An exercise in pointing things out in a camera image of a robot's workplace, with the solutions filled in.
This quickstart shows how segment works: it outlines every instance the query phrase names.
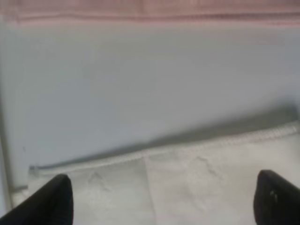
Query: white floor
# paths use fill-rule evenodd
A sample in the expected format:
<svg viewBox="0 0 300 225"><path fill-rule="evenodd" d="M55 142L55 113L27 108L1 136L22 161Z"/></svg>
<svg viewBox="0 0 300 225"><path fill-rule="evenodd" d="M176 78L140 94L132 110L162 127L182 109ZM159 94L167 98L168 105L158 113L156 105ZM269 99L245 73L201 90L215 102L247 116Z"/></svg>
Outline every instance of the white floor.
<svg viewBox="0 0 300 225"><path fill-rule="evenodd" d="M48 165L300 97L298 27L0 24L13 186Z"/></svg>

